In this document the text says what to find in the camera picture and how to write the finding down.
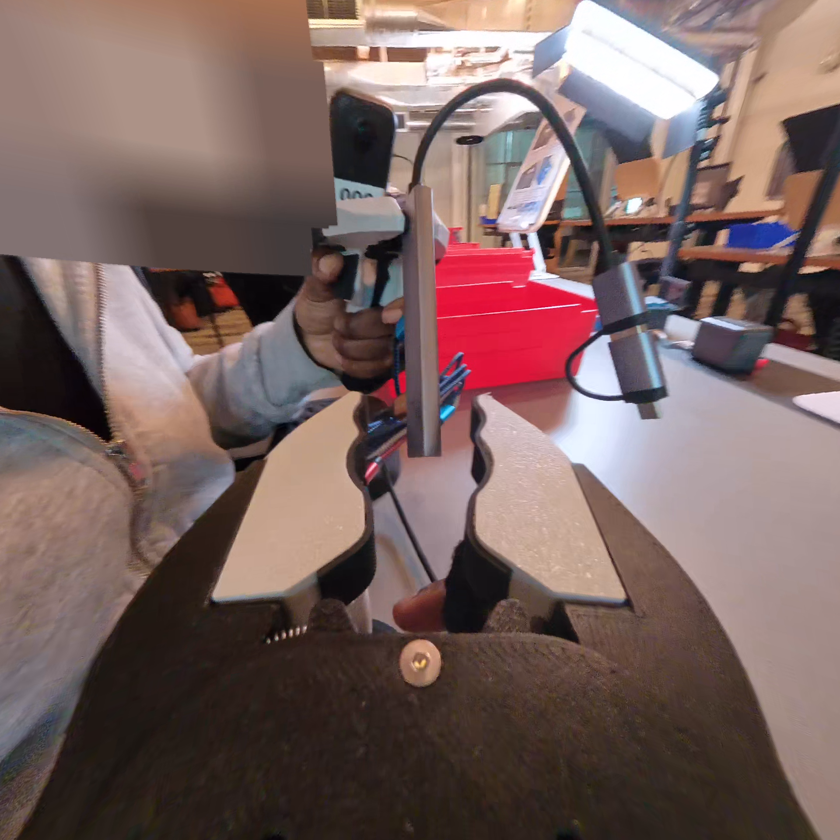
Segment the black light stand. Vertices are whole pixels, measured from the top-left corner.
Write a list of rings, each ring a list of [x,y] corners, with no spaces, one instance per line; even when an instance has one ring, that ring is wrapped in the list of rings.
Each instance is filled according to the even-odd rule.
[[[658,273],[659,296],[669,302],[677,302],[687,286],[686,281],[676,278],[674,270],[679,249],[688,233],[687,219],[700,164],[710,158],[719,142],[718,134],[711,137],[709,131],[718,131],[720,126],[729,121],[729,117],[715,116],[715,112],[726,104],[727,99],[728,90],[717,84],[705,97],[668,122],[664,157],[670,158],[682,151],[689,152],[682,193],[677,209],[671,214],[668,250]]]

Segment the black hub cable grey plug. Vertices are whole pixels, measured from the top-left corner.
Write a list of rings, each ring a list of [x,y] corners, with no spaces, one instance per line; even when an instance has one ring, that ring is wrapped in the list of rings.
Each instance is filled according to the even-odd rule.
[[[590,212],[595,238],[600,245],[600,264],[605,270],[595,276],[592,287],[601,328],[569,355],[564,365],[565,379],[575,391],[587,398],[603,403],[623,402],[635,405],[642,419],[659,419],[658,403],[666,398],[668,392],[655,339],[648,329],[648,310],[641,278],[630,263],[617,261],[581,150],[551,100],[534,87],[507,78],[483,80],[457,93],[437,111],[425,130],[414,158],[410,186],[415,187],[422,181],[427,152],[448,118],[467,103],[498,93],[511,94],[527,100],[548,122],[561,143],[581,187],[584,202]],[[595,341],[604,337],[610,340],[608,347],[620,387],[620,392],[616,395],[588,391],[576,380],[573,373],[575,360]]]

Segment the wooden workbench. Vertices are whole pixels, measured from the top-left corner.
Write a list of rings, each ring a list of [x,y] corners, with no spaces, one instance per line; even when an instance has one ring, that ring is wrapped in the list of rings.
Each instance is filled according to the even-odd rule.
[[[765,219],[769,211],[740,212],[694,212],[686,221],[689,233],[699,233],[700,245],[684,246],[679,250],[678,259],[718,261],[735,264],[761,264],[781,266],[789,255],[782,250],[756,248],[730,248],[714,245],[717,234],[733,224],[754,223]],[[676,218],[672,216],[623,216],[606,221],[612,245],[615,250],[625,254],[629,244],[636,242],[663,242],[668,238],[669,230]],[[588,219],[550,219],[543,227],[559,228],[561,235],[588,242],[595,240],[592,222]],[[825,270],[839,269],[838,255],[807,255],[804,266]]]

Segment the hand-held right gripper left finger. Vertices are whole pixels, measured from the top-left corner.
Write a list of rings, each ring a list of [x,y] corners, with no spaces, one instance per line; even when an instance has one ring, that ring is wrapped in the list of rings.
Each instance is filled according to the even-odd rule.
[[[312,607],[322,580],[372,536],[372,508],[355,473],[364,396],[350,392],[295,428],[263,462],[211,593],[219,605]]]

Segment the grey box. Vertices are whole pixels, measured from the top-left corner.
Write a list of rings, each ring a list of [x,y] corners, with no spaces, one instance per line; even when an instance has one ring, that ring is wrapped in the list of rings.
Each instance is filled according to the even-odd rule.
[[[694,361],[729,375],[753,373],[774,329],[764,324],[729,317],[699,321],[690,355]]]

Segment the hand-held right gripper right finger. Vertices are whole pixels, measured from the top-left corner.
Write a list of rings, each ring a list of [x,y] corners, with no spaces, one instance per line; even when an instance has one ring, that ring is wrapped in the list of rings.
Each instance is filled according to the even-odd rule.
[[[489,394],[470,412],[465,533],[446,580],[444,625],[491,631],[503,603],[525,632],[575,632],[573,609],[627,617],[631,597],[572,463],[544,432]]]

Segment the person's left forearm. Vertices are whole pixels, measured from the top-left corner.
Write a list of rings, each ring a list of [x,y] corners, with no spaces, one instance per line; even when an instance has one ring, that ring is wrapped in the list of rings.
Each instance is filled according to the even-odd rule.
[[[214,353],[197,354],[183,346],[180,365],[220,448],[254,444],[295,419],[307,403],[346,392],[302,340],[291,303],[274,320]]]

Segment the cardboard box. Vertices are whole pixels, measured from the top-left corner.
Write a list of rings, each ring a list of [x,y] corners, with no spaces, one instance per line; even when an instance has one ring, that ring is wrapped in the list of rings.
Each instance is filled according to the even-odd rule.
[[[809,171],[789,175],[783,184],[784,223],[790,230],[800,230],[811,207],[817,187],[823,179],[823,171]],[[818,225],[839,226],[839,181],[836,181]]]
[[[654,156],[617,164],[614,171],[616,197],[623,202],[637,197],[655,200],[664,173],[665,162]]]

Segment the person's right hand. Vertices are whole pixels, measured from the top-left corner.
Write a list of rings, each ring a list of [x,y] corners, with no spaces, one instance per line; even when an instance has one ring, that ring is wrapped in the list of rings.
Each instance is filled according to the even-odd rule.
[[[435,581],[394,604],[395,625],[410,634],[445,632],[446,589],[446,581]]]

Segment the person's grey hoodie torso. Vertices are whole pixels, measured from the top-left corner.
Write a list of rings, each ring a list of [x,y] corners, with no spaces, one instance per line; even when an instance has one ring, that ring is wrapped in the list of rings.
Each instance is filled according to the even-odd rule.
[[[2,838],[132,597],[234,480],[185,344],[129,266],[2,256]]]

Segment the person's left hand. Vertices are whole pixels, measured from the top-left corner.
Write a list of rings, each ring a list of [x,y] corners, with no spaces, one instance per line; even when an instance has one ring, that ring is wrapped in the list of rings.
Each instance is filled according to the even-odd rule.
[[[350,312],[333,286],[343,267],[341,253],[319,247],[293,304],[302,347],[311,358],[353,383],[381,385],[394,372],[396,324],[403,317],[402,297],[384,308]]]

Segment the blue storage bin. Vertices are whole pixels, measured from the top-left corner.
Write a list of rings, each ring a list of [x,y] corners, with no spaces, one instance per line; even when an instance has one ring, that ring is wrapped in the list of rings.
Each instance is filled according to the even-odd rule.
[[[766,250],[785,247],[795,241],[799,232],[785,222],[753,222],[728,227],[726,247],[730,249]]]

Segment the instruction poster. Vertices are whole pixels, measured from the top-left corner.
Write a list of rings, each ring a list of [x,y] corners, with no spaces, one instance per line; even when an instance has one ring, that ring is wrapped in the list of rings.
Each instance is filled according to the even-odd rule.
[[[497,230],[503,234],[537,232],[547,219],[570,167],[563,142],[551,123],[543,119],[499,211]]]

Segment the studio light panel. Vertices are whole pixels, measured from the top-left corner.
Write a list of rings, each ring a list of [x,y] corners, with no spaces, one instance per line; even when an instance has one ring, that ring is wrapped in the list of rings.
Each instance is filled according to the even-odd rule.
[[[558,92],[631,142],[666,123],[664,157],[696,141],[700,113],[719,82],[708,59],[597,2],[579,2],[565,27],[535,45],[532,78],[556,66]]]

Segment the red plastic bin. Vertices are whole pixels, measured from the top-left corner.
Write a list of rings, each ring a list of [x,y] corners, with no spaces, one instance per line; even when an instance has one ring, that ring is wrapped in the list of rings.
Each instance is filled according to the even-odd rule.
[[[466,388],[564,378],[597,307],[581,284],[533,275],[530,248],[451,243],[436,266],[438,369],[457,354]]]

